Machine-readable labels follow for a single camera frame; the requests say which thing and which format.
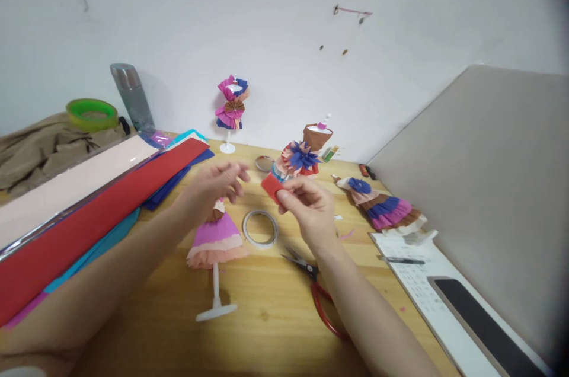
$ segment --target wall stain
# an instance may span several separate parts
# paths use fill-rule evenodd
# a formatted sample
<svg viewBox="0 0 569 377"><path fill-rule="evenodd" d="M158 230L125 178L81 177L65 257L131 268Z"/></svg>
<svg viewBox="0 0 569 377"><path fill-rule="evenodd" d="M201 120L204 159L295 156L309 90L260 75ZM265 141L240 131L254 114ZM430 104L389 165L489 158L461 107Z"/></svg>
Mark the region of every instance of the wall stain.
<svg viewBox="0 0 569 377"><path fill-rule="evenodd" d="M83 0L83 12L89 12L89 3L87 2L87 0Z"/></svg>

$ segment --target mannequin stand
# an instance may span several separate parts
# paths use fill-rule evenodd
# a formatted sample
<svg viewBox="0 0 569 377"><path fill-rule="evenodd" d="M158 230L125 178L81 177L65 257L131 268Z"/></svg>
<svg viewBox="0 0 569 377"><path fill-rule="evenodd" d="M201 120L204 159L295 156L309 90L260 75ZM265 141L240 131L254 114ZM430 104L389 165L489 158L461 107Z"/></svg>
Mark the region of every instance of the mannequin stand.
<svg viewBox="0 0 569 377"><path fill-rule="evenodd" d="M231 153L235 152L235 146L233 146L233 144L229 143L230 137L231 137L231 131L227 130L227 140L225 141L225 143L223 143L219 147L219 150L221 150L225 154L231 154Z"/></svg>
<svg viewBox="0 0 569 377"><path fill-rule="evenodd" d="M215 263L213 265L213 308L196 316L196 322L207 321L223 315L227 315L236 309L237 305L221 305L221 298L219 297L219 266L217 263Z"/></svg>

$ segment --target green tape roll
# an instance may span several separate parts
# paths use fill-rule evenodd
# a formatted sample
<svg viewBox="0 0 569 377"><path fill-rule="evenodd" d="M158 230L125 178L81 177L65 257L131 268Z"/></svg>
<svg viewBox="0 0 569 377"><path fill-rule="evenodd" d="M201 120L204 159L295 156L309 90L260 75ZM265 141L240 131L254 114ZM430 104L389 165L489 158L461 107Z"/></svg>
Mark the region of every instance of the green tape roll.
<svg viewBox="0 0 569 377"><path fill-rule="evenodd" d="M119 114L112 104L95 98L78 98L67 103L65 110L71 123L85 132L115 128Z"/></svg>

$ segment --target red crepe paper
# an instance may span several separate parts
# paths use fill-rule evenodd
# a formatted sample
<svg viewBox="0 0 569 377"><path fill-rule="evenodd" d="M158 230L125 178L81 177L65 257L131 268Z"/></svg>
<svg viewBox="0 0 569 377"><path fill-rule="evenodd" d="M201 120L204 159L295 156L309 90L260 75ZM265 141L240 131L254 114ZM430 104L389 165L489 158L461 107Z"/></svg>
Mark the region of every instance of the red crepe paper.
<svg viewBox="0 0 569 377"><path fill-rule="evenodd" d="M268 195L273 198L273 200L277 203L277 205L281 205L280 200L277 198L277 191L283 188L283 185L280 184L280 181L275 178L275 176L271 173L269 174L262 182L261 186Z"/></svg>
<svg viewBox="0 0 569 377"><path fill-rule="evenodd" d="M0 261L0 325L209 145L188 139L127 174L36 240Z"/></svg>

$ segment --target black pen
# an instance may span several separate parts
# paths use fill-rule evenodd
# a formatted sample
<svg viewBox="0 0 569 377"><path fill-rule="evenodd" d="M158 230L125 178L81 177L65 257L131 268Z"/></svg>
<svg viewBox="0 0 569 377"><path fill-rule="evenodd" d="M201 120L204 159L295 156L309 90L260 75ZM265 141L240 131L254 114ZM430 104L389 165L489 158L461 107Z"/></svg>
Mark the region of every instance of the black pen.
<svg viewBox="0 0 569 377"><path fill-rule="evenodd" d="M401 263L401 264L425 264L423 260L415 260L413 258L399 258L399 257L380 257L386 263Z"/></svg>

